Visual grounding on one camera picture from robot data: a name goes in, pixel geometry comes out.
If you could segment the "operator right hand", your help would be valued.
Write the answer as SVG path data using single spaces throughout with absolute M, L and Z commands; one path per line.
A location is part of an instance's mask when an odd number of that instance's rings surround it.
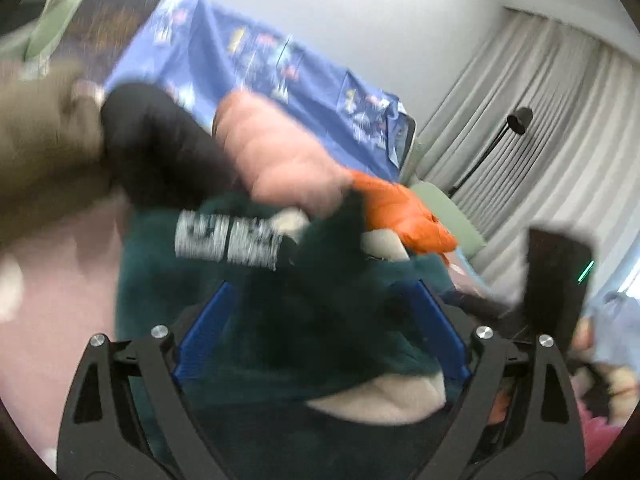
M 604 417 L 609 425 L 623 427 L 639 403 L 639 379 L 628 367 L 597 362 L 595 351 L 593 322 L 582 318 L 570 348 L 578 399 L 593 417 Z

